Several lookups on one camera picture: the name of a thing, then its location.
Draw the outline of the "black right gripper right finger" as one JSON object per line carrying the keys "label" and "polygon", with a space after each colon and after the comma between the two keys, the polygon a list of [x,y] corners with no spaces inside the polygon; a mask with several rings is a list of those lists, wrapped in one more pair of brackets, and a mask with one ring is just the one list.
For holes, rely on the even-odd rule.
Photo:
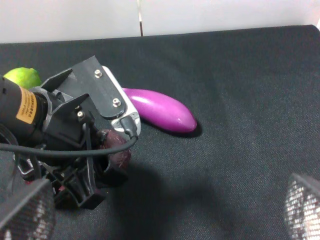
{"label": "black right gripper right finger", "polygon": [[293,173],[284,201],[284,222],[290,239],[320,238],[320,182],[307,175]]}

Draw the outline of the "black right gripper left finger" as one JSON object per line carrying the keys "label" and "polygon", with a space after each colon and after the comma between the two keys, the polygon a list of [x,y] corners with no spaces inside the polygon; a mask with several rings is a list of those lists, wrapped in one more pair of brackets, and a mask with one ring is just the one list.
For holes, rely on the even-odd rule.
{"label": "black right gripper left finger", "polygon": [[37,179],[0,205],[2,240],[49,240],[55,227],[55,203],[47,179]]}

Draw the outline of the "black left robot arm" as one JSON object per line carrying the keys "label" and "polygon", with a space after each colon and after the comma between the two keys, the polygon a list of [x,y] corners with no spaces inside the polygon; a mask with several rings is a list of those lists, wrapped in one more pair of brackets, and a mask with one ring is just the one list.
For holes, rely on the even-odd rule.
{"label": "black left robot arm", "polygon": [[46,179],[56,204],[94,209],[123,185],[140,117],[111,71],[90,57],[26,89],[0,79],[0,148],[25,181]]}

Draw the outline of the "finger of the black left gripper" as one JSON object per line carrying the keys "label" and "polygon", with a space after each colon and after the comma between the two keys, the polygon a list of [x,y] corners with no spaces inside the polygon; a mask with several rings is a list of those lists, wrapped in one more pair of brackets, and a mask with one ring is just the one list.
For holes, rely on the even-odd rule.
{"label": "finger of the black left gripper", "polygon": [[116,188],[128,180],[129,150],[94,159],[95,182],[98,188]]}
{"label": "finger of the black left gripper", "polygon": [[78,208],[95,209],[105,200],[105,194],[96,186],[92,164],[80,168],[55,168],[53,176],[55,183],[62,187],[54,196],[56,205],[70,198]]}

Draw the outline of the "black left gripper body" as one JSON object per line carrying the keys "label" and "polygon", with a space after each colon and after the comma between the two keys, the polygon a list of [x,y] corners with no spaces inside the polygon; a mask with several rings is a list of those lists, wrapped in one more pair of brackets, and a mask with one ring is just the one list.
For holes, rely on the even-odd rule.
{"label": "black left gripper body", "polygon": [[67,166],[76,159],[72,152],[84,151],[85,131],[94,150],[122,146],[125,141],[114,129],[95,127],[95,115],[112,121],[126,110],[115,107],[113,100],[123,100],[95,56],[48,78],[30,89],[14,86],[14,135],[23,147],[44,146],[60,151],[61,157],[39,156],[49,166]]}

